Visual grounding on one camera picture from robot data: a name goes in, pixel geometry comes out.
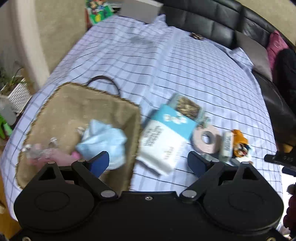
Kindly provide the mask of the small white tissue pack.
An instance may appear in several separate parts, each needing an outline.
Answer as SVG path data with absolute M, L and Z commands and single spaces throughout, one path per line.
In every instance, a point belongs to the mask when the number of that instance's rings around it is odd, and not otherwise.
M 225 132 L 222 137 L 219 160 L 228 162 L 233 155 L 233 132 Z

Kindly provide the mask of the wide pink tape roll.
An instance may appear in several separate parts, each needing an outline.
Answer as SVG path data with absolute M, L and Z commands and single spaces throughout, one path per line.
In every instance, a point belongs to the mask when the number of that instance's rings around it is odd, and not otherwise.
M 218 129 L 212 125 L 206 128 L 198 126 L 192 133 L 191 141 L 199 153 L 215 154 L 220 150 L 222 137 Z

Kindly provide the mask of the pink soft cloth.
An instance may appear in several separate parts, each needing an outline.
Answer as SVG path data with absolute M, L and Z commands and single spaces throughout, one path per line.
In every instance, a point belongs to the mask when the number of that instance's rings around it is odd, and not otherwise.
M 38 170 L 48 162 L 55 162 L 58 166 L 71 166 L 81 159 L 81 155 L 74 151 L 67 154 L 58 148 L 43 148 L 41 144 L 25 145 L 22 149 L 27 158 L 27 163 Z

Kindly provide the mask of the light blue face mask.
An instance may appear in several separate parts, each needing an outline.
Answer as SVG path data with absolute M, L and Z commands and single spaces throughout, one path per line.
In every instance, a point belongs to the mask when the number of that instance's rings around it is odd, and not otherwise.
M 123 130 L 91 119 L 75 149 L 87 161 L 106 151 L 109 154 L 107 169 L 115 170 L 125 164 L 126 141 Z

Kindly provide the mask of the orange navy patterned cloth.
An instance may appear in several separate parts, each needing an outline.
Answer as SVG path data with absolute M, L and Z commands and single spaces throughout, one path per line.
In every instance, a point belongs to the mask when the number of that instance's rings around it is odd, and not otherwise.
M 242 158 L 248 155 L 251 147 L 249 146 L 248 139 L 244 137 L 240 130 L 233 130 L 233 157 Z

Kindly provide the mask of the large cloud tissue pack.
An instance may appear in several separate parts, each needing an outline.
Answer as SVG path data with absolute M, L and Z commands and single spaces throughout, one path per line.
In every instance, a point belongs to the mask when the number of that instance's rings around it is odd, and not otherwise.
M 142 132 L 137 160 L 160 175 L 170 174 L 195 127 L 194 120 L 163 104 Z

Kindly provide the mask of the floral sachet pouch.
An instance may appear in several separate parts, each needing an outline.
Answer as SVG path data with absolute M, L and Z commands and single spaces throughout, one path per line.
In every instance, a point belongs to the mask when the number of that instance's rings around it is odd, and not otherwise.
M 205 110 L 201 106 L 178 93 L 172 95 L 167 105 L 195 121 L 198 126 L 203 126 L 205 128 L 211 121 L 210 118 L 206 116 Z

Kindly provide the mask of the red plush toy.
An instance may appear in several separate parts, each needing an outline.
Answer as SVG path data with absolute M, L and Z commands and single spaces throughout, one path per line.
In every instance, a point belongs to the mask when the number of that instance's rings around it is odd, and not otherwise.
M 288 201 L 288 209 L 287 214 L 284 217 L 284 226 L 289 228 L 291 232 L 295 231 L 295 184 L 289 185 L 287 188 L 287 192 L 291 195 Z

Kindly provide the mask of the green plastic toy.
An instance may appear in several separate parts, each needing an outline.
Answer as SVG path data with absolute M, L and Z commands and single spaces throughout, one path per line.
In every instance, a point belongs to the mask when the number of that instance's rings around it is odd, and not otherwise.
M 3 140 L 8 140 L 11 136 L 13 130 L 9 126 L 9 124 L 4 120 L 2 116 L 0 116 L 0 138 Z

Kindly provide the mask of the grey cushion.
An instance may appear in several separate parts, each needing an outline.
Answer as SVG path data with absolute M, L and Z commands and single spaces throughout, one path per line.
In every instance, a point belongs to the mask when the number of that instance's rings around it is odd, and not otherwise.
M 238 47 L 243 49 L 252 62 L 253 70 L 272 82 L 273 75 L 269 65 L 267 50 L 258 42 L 247 37 L 243 33 L 236 31 L 235 36 Z

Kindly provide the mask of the magenta cushion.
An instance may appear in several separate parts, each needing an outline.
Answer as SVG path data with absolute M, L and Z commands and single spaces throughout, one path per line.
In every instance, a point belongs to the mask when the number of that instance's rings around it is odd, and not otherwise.
M 269 44 L 267 46 L 268 61 L 271 68 L 272 76 L 274 76 L 275 63 L 278 53 L 281 50 L 288 49 L 287 43 L 281 37 L 280 33 L 275 30 L 269 37 Z

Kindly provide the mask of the checked white tablecloth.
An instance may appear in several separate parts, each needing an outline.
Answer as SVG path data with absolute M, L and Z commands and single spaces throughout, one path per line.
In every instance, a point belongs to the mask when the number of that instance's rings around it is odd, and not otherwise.
M 96 75 L 112 78 L 121 96 L 141 108 L 142 120 L 179 93 L 205 109 L 219 132 L 240 130 L 252 148 L 252 162 L 278 194 L 281 169 L 264 161 L 276 152 L 270 117 L 260 86 L 241 49 L 230 50 L 210 40 L 169 27 L 165 16 L 152 24 L 111 16 L 93 26 L 32 97 L 1 157 L 8 210 L 20 194 L 16 164 L 26 134 L 41 106 L 66 82 L 85 83 Z

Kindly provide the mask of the black leather sofa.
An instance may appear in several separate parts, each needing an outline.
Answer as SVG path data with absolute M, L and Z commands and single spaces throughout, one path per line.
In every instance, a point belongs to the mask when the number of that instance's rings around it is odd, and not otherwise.
M 168 26 L 201 35 L 228 48 L 239 46 L 241 33 L 266 49 L 276 27 L 238 1 L 162 1 Z M 295 145 L 295 113 L 280 93 L 273 73 L 253 70 L 271 119 L 275 140 Z

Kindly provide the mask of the colourful picture book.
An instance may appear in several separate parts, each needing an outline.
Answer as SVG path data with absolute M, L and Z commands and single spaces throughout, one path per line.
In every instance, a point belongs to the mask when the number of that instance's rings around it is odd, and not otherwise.
M 91 25 L 113 15 L 113 8 L 104 0 L 86 0 L 86 11 Z

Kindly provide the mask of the grey box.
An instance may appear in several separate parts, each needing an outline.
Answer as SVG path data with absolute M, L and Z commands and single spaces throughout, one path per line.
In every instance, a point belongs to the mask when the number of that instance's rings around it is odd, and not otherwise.
M 162 6 L 162 3 L 151 0 L 123 1 L 119 15 L 151 24 L 159 15 Z

